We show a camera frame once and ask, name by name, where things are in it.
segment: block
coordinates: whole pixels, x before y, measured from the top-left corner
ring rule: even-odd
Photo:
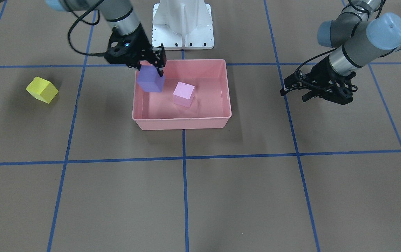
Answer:
[[[145,92],[162,92],[165,76],[158,75],[157,69],[152,65],[142,65],[137,83]]]
[[[40,77],[35,77],[27,86],[26,91],[36,99],[46,103],[50,103],[54,96],[59,92],[50,81]]]
[[[194,86],[178,82],[173,93],[173,100],[175,104],[191,107],[194,99]]]

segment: yellow cube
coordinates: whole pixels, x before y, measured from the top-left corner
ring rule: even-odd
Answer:
[[[50,103],[59,92],[51,82],[40,77],[35,77],[29,86],[27,86],[26,91],[36,99],[46,103]]]

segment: purple cube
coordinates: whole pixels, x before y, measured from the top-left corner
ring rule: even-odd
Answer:
[[[157,69],[152,65],[142,65],[137,83],[145,92],[162,92],[165,76],[160,77]]]
[[[178,82],[173,93],[174,103],[184,107],[191,107],[194,99],[194,86]]]

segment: pink bin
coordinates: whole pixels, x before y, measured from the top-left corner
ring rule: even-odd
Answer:
[[[144,130],[223,128],[231,117],[226,62],[216,59],[168,60],[161,93],[144,92],[135,74],[132,118]],[[195,86],[191,107],[173,102],[178,82]]]

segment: white mounting plate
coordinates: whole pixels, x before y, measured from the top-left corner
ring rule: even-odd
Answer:
[[[153,16],[155,16],[159,5],[154,5]],[[205,5],[211,16],[211,6],[208,3]],[[152,26],[152,46],[154,47],[162,44],[165,50],[204,50],[214,47],[213,25],[197,26],[194,31],[186,35],[185,44],[183,44],[181,36],[181,34],[175,33],[168,26]]]

